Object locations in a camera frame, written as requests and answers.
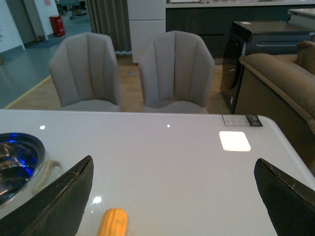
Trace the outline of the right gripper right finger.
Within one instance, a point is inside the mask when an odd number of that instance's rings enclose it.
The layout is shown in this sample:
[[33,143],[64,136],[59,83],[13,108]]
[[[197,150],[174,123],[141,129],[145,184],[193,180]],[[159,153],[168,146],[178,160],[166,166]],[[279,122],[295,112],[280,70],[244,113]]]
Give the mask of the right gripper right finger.
[[315,234],[315,191],[260,158],[254,167],[260,197],[279,236]]

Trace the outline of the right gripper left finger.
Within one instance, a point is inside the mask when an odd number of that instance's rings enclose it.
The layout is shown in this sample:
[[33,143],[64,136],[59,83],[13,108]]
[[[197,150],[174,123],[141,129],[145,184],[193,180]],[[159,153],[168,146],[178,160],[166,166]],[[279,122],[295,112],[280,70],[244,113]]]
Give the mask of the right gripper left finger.
[[74,236],[92,189],[94,163],[86,156],[0,220],[2,236]]

